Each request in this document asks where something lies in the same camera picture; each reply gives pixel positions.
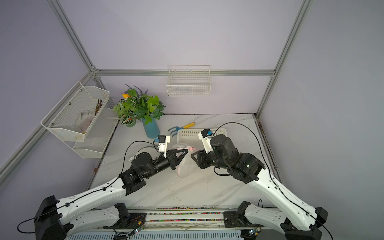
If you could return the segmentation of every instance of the green leaves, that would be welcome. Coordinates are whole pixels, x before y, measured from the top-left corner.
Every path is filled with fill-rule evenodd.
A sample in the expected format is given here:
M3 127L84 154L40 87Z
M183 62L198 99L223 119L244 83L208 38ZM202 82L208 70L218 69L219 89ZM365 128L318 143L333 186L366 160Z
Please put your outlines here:
M165 106L157 95L148 96L147 94L138 94L136 89L128 89L130 98L122 99L113 107L118 113L121 124L132 127L137 119L145 119L144 124L153 121L153 118L160 119L164 113Z
M131 97L137 97L136 89L128 89L128 95Z
M152 113L156 109L155 106L152 105L152 103L148 104L148 110Z
M153 105L159 105L160 102L159 102L159 97L157 95L155 95L154 97L149 97L148 100L147 100L147 103L148 104L153 104Z
M132 103L126 102L126 103L121 103L121 105L122 105L125 109L129 109L129 107L132 105Z
M144 119L145 119L145 123L144 124L148 124L148 123L153 121L152 118L149 115L145 115Z
M146 114L148 114L148 110L144 108L139 108L138 110L134 111L134 114L137 115L138 119L142 119L144 118L144 116L146 116Z
M153 112L153 118L155 119L160 119L161 116L163 116L164 113L160 112L159 109L156 109L154 112Z

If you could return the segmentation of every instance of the white plastic basket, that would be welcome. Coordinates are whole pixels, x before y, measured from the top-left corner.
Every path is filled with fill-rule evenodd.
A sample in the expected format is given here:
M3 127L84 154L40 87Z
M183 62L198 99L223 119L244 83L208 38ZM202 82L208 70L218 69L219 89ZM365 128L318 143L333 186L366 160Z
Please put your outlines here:
M203 145L203 142L199 139L199 132L203 131L204 128L199 128L199 129L180 129L177 131L177 143L185 143L187 144L188 146L192 146L192 147L195 147L199 150L203 150L204 149L204 145ZM210 130L212 131L212 133L214 133L217 128L210 128ZM217 130L216 134L215 135L219 135L219 134L224 134L226 137L227 136L227 131L225 130L225 128L219 128L219 130Z
M75 86L77 85L80 85L80 89L54 119L50 123L44 125L46 118L49 116L48 113L48 115L40 122L46 129L62 141L84 141L109 100L110 92L107 90L95 86L83 86L80 82L75 84ZM86 132L80 132L79 126L76 124L76 119L82 112L96 109L99 99L102 101L102 106L99 112L94 117Z
M168 96L203 96L211 94L209 65L170 65Z
M104 108L83 142L72 147L82 158L101 158L118 123L118 115L110 108Z

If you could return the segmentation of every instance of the white mesh shelf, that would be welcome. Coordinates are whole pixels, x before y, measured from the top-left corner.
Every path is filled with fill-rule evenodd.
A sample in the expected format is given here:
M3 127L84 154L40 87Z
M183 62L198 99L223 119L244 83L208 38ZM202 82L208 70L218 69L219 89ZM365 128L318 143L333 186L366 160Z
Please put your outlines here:
M95 86L83 86L80 82L77 82L74 87L79 87L79 90L55 118L44 124L50 115L48 113L41 121L44 127L62 141L84 141L109 100L110 92L107 90ZM88 129L85 127L86 131L82 132L81 125L77 120L79 115L84 111L94 111L99 100L102 102L99 112L93 117Z
M117 123L117 114L104 108L85 140L76 142L72 149L82 158L101 158Z
M211 94L209 65L170 65L168 96L203 96Z

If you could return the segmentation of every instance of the marble table surface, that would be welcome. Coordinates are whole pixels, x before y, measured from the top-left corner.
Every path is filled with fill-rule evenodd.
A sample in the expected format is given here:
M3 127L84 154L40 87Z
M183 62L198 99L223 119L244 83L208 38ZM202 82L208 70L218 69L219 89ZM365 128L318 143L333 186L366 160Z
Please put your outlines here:
M218 114L218 115L164 115L157 120L161 135L167 135L168 129L174 126L182 127L190 122L196 125L192 128L216 128L226 122L239 122L249 127L259 138L254 116L252 114ZM228 137L239 152L248 152L259 158L262 156L260 148L253 134L239 124L227 124ZM126 148L134 141L142 140L152 142L144 131L141 122L134 127L126 127L119 124L114 136L105 153L104 159L93 180L92 188L103 184L119 175L121 172L123 157ZM177 137L173 137L168 149L177 142ZM124 171L131 164L128 161L139 149L148 146L147 143L137 142L130 148L126 156ZM226 173L224 169L218 169L219 173ZM191 175L180 178L176 170L170 168L145 179L147 184L128 196L110 201L100 207L109 207L117 202L125 203L127 208L164 208L164 207L238 207L243 201L257 204L259 199L263 200L265 206L273 204L260 192L234 179L232 176L218 176L213 172L213 167L197 169Z

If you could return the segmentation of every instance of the yellow handle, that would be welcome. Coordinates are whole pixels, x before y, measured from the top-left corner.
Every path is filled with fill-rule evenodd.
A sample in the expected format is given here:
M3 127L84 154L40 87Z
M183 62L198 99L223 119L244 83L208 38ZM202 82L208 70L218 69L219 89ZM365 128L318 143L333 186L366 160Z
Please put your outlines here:
M195 122L191 122L190 124L185 125L183 128L186 129L186 128L189 128L189 127L192 127L192 126L195 126Z

